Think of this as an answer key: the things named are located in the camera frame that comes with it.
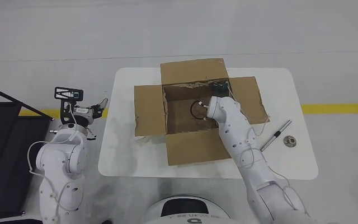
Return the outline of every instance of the open cardboard box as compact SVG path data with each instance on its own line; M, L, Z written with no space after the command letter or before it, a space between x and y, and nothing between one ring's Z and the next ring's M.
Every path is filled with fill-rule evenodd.
M195 100L207 105L212 96L229 96L215 84L230 85L251 124L267 117L255 77L229 78L223 59L161 64L161 77L161 85L134 86L135 136L165 135L170 166L230 158L216 121L190 112ZM199 106L192 112L206 114Z

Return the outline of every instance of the table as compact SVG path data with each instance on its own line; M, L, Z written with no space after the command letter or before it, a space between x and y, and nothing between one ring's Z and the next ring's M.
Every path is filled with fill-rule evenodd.
M289 119L293 122L264 151L268 164L288 179L311 180L318 167L291 73L284 68L227 68L229 77L255 76L271 121L258 137L262 146ZM117 71L104 132L98 170L104 176L241 179L232 159L168 166L164 136L134 137L134 86L160 85L160 68ZM258 130L262 124L254 125ZM291 135L297 146L288 148Z

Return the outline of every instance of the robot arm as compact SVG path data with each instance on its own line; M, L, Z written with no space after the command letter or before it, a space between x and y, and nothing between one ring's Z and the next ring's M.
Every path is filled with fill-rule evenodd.
M296 191L280 183L267 165L240 103L213 96L207 117L218 122L220 138L245 182L248 203L262 224L316 223Z
M102 103L82 107L83 91L56 87L55 98L61 99L59 130L51 142L37 154L36 167L44 172L40 185L40 213L43 223L85 223L85 201L82 174L87 158L88 125L102 116L108 99Z

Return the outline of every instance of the yellow floor line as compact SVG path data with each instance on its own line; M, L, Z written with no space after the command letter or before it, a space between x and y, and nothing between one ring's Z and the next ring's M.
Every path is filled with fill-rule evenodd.
M358 104L302 104L303 114L358 114ZM45 109L41 110L43 113L52 116L53 118L60 118L59 109ZM36 116L30 110L21 110L21 116ZM107 118L108 108L103 112L103 118Z

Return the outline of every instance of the gray floor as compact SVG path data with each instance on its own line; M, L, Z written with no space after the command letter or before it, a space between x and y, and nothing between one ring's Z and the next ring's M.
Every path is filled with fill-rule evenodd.
M302 104L356 103L357 8L356 0L3 0L0 90L55 109L55 86L81 88L83 104L92 105L111 96L122 67L222 57L227 67L287 68ZM305 119L319 175L292 184L319 223L357 223L356 115ZM240 180L101 176L104 127L105 119L96 121L98 140L88 143L90 223L137 224L149 205L182 193L214 201L241 223L257 223ZM36 201L28 203L36 212Z

